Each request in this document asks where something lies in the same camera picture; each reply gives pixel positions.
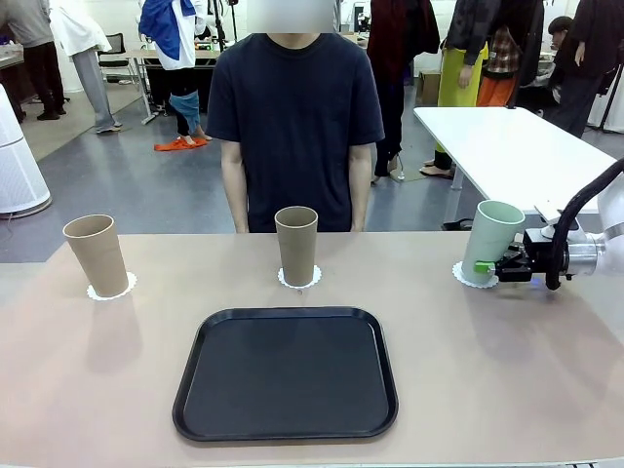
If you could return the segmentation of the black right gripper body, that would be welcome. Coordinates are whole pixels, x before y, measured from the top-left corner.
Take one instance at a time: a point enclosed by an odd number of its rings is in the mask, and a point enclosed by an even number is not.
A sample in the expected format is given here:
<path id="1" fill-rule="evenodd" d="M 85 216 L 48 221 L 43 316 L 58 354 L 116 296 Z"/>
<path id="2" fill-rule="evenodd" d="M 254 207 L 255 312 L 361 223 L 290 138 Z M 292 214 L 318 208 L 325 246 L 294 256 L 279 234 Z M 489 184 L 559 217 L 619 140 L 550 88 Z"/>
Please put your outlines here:
<path id="1" fill-rule="evenodd" d="M 546 274 L 552 260 L 556 260 L 557 277 L 566 276 L 568 268 L 568 246 L 563 243 L 563 250 L 553 255 L 553 240 L 542 234 L 541 228 L 529 228 L 521 241 L 525 246 L 524 256 L 509 256 L 508 248 L 496 261 L 496 277 L 502 283 L 530 282 L 535 274 Z"/>

